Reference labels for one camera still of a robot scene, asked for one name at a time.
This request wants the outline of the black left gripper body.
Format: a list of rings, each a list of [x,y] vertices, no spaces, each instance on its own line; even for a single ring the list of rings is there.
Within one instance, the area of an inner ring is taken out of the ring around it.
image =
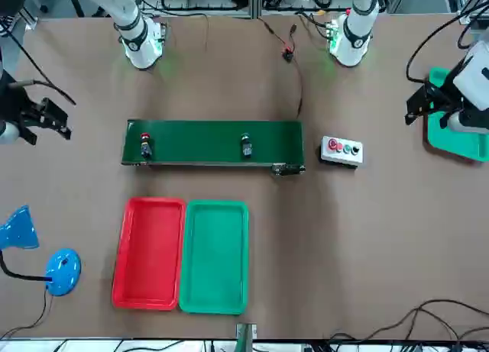
[[[465,98],[454,84],[443,84],[441,86],[429,84],[429,88],[429,114],[438,111],[454,113],[465,108]]]

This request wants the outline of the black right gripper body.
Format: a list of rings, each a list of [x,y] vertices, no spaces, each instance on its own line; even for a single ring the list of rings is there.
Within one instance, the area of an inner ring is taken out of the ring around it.
[[[24,128],[23,113],[31,107],[31,100],[23,87],[11,87],[15,79],[4,71],[1,77],[1,119]]]

